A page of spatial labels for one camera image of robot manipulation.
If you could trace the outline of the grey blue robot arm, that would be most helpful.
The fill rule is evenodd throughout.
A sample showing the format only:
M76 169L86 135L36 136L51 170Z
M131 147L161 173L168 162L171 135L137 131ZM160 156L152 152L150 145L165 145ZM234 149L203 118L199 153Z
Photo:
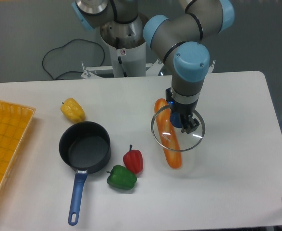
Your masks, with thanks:
M166 90L170 121L184 133L194 132L196 104L208 73L210 55L201 40L229 28L234 8L228 0L183 0L184 14L146 18L135 0L75 0L72 8L85 29L98 28L108 46L115 77L146 73L150 48L172 75Z

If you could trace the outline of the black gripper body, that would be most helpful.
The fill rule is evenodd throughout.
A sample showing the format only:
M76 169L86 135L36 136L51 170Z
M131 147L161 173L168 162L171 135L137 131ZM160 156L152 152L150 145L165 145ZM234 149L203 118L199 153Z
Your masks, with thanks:
M189 104L180 103L175 99L175 93L171 88L166 89L166 101L170 105L171 115L170 122L172 124L189 124L189 118L193 118L192 114L196 108L198 98Z

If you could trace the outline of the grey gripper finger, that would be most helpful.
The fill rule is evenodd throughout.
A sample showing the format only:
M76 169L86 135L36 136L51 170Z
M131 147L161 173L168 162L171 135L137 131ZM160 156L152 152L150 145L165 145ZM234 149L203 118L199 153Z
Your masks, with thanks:
M190 134L197 130L199 126L199 121L196 118L193 118L192 115L188 115L188 116L182 115L180 119L182 124L182 128L181 128L182 133Z

